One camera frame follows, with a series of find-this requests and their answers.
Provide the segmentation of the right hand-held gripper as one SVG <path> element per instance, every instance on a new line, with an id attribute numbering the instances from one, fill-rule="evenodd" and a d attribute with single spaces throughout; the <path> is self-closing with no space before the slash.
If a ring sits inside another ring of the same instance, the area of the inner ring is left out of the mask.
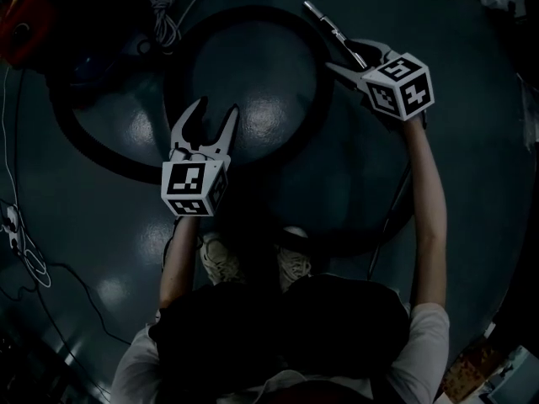
<path id="1" fill-rule="evenodd" d="M 349 40 L 349 49 L 365 62 L 386 62 L 362 75 L 334 62 L 325 66 L 348 89 L 368 94 L 372 108 L 406 121 L 434 103 L 429 68 L 409 53 L 398 55 L 389 45 L 375 40 Z"/>

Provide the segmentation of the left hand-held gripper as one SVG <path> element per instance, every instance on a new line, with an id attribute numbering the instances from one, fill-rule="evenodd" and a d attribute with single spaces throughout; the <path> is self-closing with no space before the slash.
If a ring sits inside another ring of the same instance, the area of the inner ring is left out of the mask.
<path id="1" fill-rule="evenodd" d="M 227 155 L 234 139 L 239 108 L 234 104 L 222 121 L 217 138 L 202 145 L 202 120 L 208 98 L 193 102 L 171 129 L 171 151 L 162 166 L 161 199 L 177 217 L 212 217 L 228 187 Z"/>

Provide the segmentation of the metal vacuum wand tube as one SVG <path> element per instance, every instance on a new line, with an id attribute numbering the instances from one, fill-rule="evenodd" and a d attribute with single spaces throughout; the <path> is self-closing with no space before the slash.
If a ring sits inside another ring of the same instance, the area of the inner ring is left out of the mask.
<path id="1" fill-rule="evenodd" d="M 327 15 L 322 13 L 309 0 L 304 1 L 303 6 L 308 11 L 310 11 L 311 14 L 318 20 L 318 23 L 322 26 L 323 30 L 340 43 L 341 47 L 345 49 L 351 55 L 352 59 L 359 65 L 360 68 L 362 69 L 367 68 L 365 60 L 357 52 L 354 52 L 346 45 L 348 38 Z"/>

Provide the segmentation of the person's left forearm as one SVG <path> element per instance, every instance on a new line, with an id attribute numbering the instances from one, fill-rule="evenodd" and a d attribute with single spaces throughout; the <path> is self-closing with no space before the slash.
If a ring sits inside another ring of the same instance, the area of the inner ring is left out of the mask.
<path id="1" fill-rule="evenodd" d="M 200 218 L 186 216 L 179 220 L 165 252 L 159 290 L 159 308 L 165 309 L 193 288 L 195 252 Z"/>

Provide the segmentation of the person's right forearm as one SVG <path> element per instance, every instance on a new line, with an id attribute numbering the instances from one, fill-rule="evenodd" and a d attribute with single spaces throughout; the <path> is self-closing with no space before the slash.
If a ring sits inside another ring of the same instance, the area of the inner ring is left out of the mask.
<path id="1" fill-rule="evenodd" d="M 416 261 L 414 304 L 446 305 L 446 198 L 420 118 L 403 124 L 412 171 Z"/>

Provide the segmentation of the red topped vacuum cleaner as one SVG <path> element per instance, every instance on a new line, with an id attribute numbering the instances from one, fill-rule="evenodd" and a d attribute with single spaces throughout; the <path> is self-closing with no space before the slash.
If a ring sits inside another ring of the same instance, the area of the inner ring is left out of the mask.
<path id="1" fill-rule="evenodd" d="M 150 17 L 148 0 L 0 0 L 0 57 L 73 86 L 95 84 Z"/>

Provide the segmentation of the beige lace-up sneaker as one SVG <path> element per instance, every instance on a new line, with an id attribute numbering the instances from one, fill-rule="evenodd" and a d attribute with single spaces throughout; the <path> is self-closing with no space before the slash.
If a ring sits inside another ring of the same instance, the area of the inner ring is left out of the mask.
<path id="1" fill-rule="evenodd" d="M 246 283 L 245 275 L 237 256 L 226 247 L 220 234 L 211 232 L 202 237 L 200 259 L 209 280 L 214 285 L 220 283 Z"/>
<path id="2" fill-rule="evenodd" d="M 282 293 L 285 293 L 297 280 L 308 277 L 311 273 L 311 257 L 289 249 L 275 247 L 279 267 L 279 281 Z"/>

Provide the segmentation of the person's black trousers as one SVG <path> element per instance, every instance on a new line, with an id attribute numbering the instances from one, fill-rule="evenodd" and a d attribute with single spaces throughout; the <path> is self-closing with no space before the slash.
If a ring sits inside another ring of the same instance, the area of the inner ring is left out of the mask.
<path id="1" fill-rule="evenodd" d="M 276 296 L 250 284 L 202 287 L 163 309 L 149 335 L 166 380 L 217 396 L 287 368 L 352 379 L 384 374 L 409 325 L 394 290 L 319 274 Z"/>

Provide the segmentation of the white power strip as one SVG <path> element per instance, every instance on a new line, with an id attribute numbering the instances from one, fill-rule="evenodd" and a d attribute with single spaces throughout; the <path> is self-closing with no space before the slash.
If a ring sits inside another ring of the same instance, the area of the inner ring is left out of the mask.
<path id="1" fill-rule="evenodd" d="M 18 253 L 22 248 L 22 231 L 19 221 L 19 212 L 15 206 L 8 206 L 3 219 L 3 229 L 8 234 L 10 247 Z"/>

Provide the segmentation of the white shelf unit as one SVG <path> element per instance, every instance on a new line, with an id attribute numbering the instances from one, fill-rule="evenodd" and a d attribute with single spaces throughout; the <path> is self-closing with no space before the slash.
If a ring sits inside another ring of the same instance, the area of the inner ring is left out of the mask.
<path id="1" fill-rule="evenodd" d="M 519 346 L 488 383 L 487 404 L 539 404 L 539 358 Z"/>

